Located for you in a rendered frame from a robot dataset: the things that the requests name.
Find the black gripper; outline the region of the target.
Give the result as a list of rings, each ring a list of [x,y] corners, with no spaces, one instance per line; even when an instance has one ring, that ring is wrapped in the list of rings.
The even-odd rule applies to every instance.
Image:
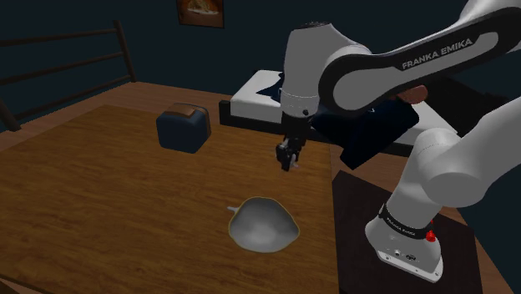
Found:
[[[276,159],[284,171],[289,171],[291,167],[299,167],[297,162],[301,148],[306,144],[311,130],[310,119],[282,113],[281,127],[285,137],[284,141],[276,146]]]

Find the bed with white mattress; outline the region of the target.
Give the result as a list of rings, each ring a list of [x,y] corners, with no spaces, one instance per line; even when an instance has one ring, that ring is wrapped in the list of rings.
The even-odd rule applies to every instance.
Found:
[[[280,71],[258,70],[233,95],[230,101],[219,102],[220,123],[242,129],[282,134],[282,111],[279,88],[284,74]],[[412,108],[419,121],[386,147],[375,151],[343,151],[341,161],[354,170],[378,153],[408,157],[419,134],[427,129],[450,129],[463,137],[487,113],[503,106],[504,96],[478,91],[450,78],[427,84],[428,97]]]

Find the grey bowl with yellow rim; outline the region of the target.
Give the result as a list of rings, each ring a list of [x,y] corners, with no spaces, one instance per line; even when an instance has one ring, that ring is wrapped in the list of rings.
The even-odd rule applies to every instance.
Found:
[[[228,233],[240,248],[262,254],[276,253],[291,245],[301,234],[291,213],[277,200],[251,197],[233,212]]]

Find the blue toaster with brown top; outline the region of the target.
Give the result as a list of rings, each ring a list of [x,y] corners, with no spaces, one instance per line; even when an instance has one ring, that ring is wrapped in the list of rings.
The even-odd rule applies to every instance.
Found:
[[[156,119],[156,128],[161,147],[194,154],[211,136],[210,113],[195,104],[174,103]]]

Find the dark robot stand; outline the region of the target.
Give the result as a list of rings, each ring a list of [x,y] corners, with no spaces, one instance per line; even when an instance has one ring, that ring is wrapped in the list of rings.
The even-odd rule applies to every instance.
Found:
[[[332,181],[341,294],[483,294],[473,230],[444,215],[433,220],[443,274],[423,280],[377,257],[365,226],[391,193],[344,171]]]

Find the brown wooden table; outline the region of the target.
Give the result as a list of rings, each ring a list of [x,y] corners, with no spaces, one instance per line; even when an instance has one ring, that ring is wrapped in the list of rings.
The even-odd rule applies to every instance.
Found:
[[[0,277],[53,294],[338,294],[326,144],[285,172],[277,135],[215,125],[186,154],[160,147],[155,120],[102,106],[0,152]],[[253,196],[294,217],[285,250],[230,238]]]

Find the dark railing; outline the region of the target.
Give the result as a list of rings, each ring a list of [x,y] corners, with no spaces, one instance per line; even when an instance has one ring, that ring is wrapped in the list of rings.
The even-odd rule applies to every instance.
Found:
[[[19,120],[26,119],[27,117],[40,114],[44,111],[47,111],[49,109],[52,109],[54,107],[58,107],[60,105],[66,104],[67,102],[73,101],[75,99],[81,98],[85,95],[91,94],[95,91],[106,89],[107,87],[123,82],[125,80],[130,80],[132,83],[137,82],[137,77],[134,71],[134,66],[131,61],[131,57],[129,54],[129,48],[128,44],[126,42],[126,38],[124,35],[123,26],[121,24],[120,20],[113,20],[113,28],[106,28],[101,30],[90,30],[90,31],[82,31],[77,33],[61,33],[61,34],[54,34],[54,35],[46,35],[41,37],[31,37],[31,38],[16,38],[16,39],[7,39],[7,40],[0,40],[0,48],[6,48],[6,47],[12,47],[12,46],[18,46],[18,45],[24,45],[24,44],[30,44],[30,43],[45,43],[45,42],[51,42],[51,41],[59,41],[59,40],[65,40],[65,39],[72,39],[72,38],[84,38],[84,37],[91,37],[96,35],[105,35],[105,34],[115,34],[117,36],[120,50],[116,53],[106,54],[103,56],[95,57],[95,58],[89,58],[83,61],[73,62],[73,63],[67,63],[64,65],[60,65],[57,67],[51,67],[46,69],[41,69],[37,71],[33,71],[30,73],[23,73],[19,75],[13,75],[10,77],[6,77],[3,79],[0,79],[0,86],[7,85],[7,84],[15,84],[24,80],[28,79],[35,79],[44,75],[49,74],[55,74],[59,72],[63,72],[72,68],[77,68],[81,66],[90,65],[92,63],[98,63],[105,60],[110,60],[113,58],[122,57],[125,62],[127,74],[125,76],[116,78],[114,80],[108,81],[106,83],[94,86],[90,89],[86,89],[84,91],[80,91],[76,94],[71,94],[65,98],[55,100],[53,102],[40,105],[38,107],[26,110],[22,113],[13,114],[8,106],[3,102],[2,99],[0,99],[0,121],[7,127],[7,129],[11,132],[17,132],[22,129]]]

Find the framed wall picture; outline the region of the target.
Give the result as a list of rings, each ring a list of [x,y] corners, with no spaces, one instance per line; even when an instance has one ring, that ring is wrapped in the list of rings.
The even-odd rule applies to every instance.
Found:
[[[224,27],[223,0],[177,0],[176,4],[181,25]]]

